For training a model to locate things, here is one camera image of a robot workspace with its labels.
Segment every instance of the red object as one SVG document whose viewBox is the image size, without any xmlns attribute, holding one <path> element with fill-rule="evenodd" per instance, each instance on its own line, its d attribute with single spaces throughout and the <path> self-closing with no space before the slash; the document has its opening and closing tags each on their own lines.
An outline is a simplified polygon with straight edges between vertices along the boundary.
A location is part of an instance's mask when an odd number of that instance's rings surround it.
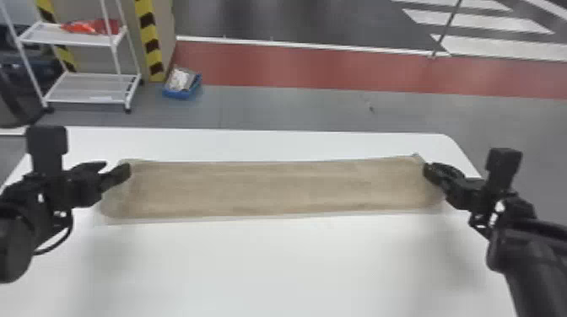
<svg viewBox="0 0 567 317">
<path fill-rule="evenodd" d="M 120 32 L 120 22 L 117 19 L 109 19 L 108 23 L 111 25 L 111 33 L 117 35 Z M 104 19 L 73 21 L 62 25 L 61 28 L 71 33 L 108 35 Z"/>
<path fill-rule="evenodd" d="M 90 26 L 89 23 L 85 21 L 69 22 L 67 24 L 62 25 L 61 28 L 71 33 L 84 33 L 84 34 L 97 33 L 95 28 Z"/>
<path fill-rule="evenodd" d="M 118 22 L 117 19 L 109 19 L 108 23 L 111 25 L 111 33 L 117 35 L 120 32 L 120 22 Z M 96 33 L 108 35 L 104 19 L 92 20 L 90 21 L 90 25 L 96 30 Z"/>
</svg>

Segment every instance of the shelf rack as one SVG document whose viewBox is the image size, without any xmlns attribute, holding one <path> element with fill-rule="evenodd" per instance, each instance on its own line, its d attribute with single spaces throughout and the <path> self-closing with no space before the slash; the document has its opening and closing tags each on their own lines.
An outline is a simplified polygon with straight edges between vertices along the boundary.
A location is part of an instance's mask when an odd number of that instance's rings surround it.
<svg viewBox="0 0 567 317">
<path fill-rule="evenodd" d="M 62 30 L 60 24 L 42 22 L 41 16 L 37 11 L 36 16 L 38 21 L 31 25 L 24 33 L 17 35 L 14 24 L 6 9 L 6 4 L 4 0 L 0 0 L 0 13 L 4 17 L 10 34 L 14 38 L 15 45 L 19 50 L 19 54 L 22 56 L 24 65 L 30 75 L 34 89 L 40 97 L 45 112 L 52 113 L 54 111 L 50 105 L 51 102 L 119 104 L 124 105 L 124 111 L 126 113 L 132 112 L 132 98 L 143 80 L 138 59 L 134 51 L 132 36 L 126 27 L 122 4 L 119 0 L 115 0 L 115 2 L 122 25 L 116 35 L 111 33 L 111 23 L 105 0 L 100 0 L 100 7 L 107 30 L 106 35 L 69 33 Z M 136 66 L 137 73 L 135 74 L 122 74 L 120 61 L 118 60 L 118 46 L 125 37 L 128 40 L 132 59 Z M 49 91 L 43 94 L 31 68 L 30 61 L 25 55 L 24 44 L 47 44 L 51 46 L 53 51 L 55 51 L 55 45 L 108 47 L 112 52 L 116 73 L 71 73 L 58 56 L 59 62 L 65 71 Z"/>
</svg>

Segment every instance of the yellow and black striped pillar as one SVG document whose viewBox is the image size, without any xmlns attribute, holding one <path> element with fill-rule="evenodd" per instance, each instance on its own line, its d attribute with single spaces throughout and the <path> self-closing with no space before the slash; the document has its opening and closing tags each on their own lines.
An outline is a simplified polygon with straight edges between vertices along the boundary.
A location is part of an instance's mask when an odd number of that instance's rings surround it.
<svg viewBox="0 0 567 317">
<path fill-rule="evenodd" d="M 159 48 L 158 28 L 155 25 L 154 5 L 152 0 L 136 0 L 136 15 L 140 21 L 140 33 L 146 64 L 149 69 L 149 80 L 151 82 L 163 82 L 165 80 L 165 68 Z"/>
<path fill-rule="evenodd" d="M 35 4 L 40 10 L 41 17 L 44 21 L 47 23 L 57 23 L 51 0 L 35 0 Z M 75 62 L 75 58 L 66 46 L 55 46 L 55 51 L 69 72 L 77 72 L 77 63 Z"/>
</svg>

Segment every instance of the white line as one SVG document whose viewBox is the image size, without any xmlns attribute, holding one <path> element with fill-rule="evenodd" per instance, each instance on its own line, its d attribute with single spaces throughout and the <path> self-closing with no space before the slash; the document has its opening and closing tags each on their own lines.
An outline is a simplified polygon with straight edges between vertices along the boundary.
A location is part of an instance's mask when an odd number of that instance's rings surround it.
<svg viewBox="0 0 567 317">
<path fill-rule="evenodd" d="M 445 25 L 449 16 L 448 12 L 403 10 L 415 22 L 419 24 Z M 534 32 L 552 34 L 553 32 L 531 21 L 530 19 L 491 17 L 476 14 L 457 14 L 452 23 L 453 26 L 462 26 L 475 29 L 506 30 L 516 32 Z"/>
<path fill-rule="evenodd" d="M 331 50 L 331 51 L 365 51 L 372 53 L 408 54 L 408 55 L 424 55 L 424 56 L 428 56 L 431 54 L 431 51 L 408 50 L 402 48 L 335 46 L 328 44 L 307 44 L 307 43 L 294 43 L 294 42 L 284 42 L 284 41 L 275 41 L 275 40 L 237 40 L 237 39 L 226 39 L 219 37 L 201 37 L 201 36 L 187 36 L 187 35 L 178 35 L 177 40 L 189 41 L 189 42 L 239 44 L 239 45 L 249 45 L 249 46 L 293 47 L 293 48 L 306 48 L 313 50 Z M 449 56 L 449 54 L 444 51 L 440 51 L 437 55 Z"/>
<path fill-rule="evenodd" d="M 443 47 L 451 54 L 567 61 L 567 45 L 565 44 L 447 35 L 443 40 Z"/>
<path fill-rule="evenodd" d="M 555 3 L 551 3 L 545 0 L 524 0 L 524 1 L 526 1 L 527 3 L 531 3 L 536 7 L 540 7 L 550 13 L 557 15 L 558 17 L 567 20 L 567 9 L 561 8 Z"/>
<path fill-rule="evenodd" d="M 420 3 L 433 4 L 439 6 L 455 7 L 456 0 L 392 0 L 395 3 Z M 492 10 L 511 11 L 502 3 L 492 0 L 464 0 L 461 4 L 462 8 L 486 8 Z"/>
<path fill-rule="evenodd" d="M 27 126 L 15 127 L 11 129 L 0 128 L 0 136 L 23 136 Z"/>
</svg>

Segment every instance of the tabletop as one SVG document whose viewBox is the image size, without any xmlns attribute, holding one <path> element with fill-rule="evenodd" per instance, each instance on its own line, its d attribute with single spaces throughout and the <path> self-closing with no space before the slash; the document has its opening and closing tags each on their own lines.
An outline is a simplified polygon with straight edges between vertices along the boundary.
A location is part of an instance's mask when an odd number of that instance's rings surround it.
<svg viewBox="0 0 567 317">
<path fill-rule="evenodd" d="M 420 154 L 478 176 L 449 137 L 69 127 L 65 167 L 120 159 L 300 161 Z M 30 171 L 25 157 L 7 180 Z M 69 240 L 0 286 L 7 316 L 514 316 L 505 279 L 467 214 L 109 225 L 78 209 Z"/>
</svg>

